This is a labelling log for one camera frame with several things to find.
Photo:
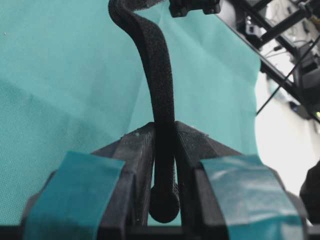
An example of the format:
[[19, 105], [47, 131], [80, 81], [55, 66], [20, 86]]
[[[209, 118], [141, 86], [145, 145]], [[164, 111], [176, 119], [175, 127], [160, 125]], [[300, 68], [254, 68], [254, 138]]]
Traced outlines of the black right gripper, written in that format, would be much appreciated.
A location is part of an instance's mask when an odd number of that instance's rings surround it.
[[172, 17], [186, 17], [190, 11], [202, 10], [205, 15], [219, 14], [221, 0], [170, 0], [169, 11]]

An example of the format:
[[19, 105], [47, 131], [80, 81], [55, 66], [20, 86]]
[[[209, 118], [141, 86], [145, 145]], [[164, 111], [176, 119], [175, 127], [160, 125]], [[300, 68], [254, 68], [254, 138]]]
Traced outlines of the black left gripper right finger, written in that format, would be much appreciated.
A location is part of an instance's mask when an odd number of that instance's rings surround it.
[[257, 155], [244, 155], [177, 121], [175, 159], [183, 228], [202, 240], [306, 240], [307, 212]]

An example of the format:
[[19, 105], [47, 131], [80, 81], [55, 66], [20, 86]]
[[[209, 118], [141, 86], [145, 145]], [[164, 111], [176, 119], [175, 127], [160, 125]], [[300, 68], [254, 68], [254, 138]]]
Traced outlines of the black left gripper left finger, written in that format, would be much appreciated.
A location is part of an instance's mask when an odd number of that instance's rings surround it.
[[123, 240], [148, 223], [155, 155], [150, 122], [93, 152], [68, 152], [27, 202], [24, 240]]

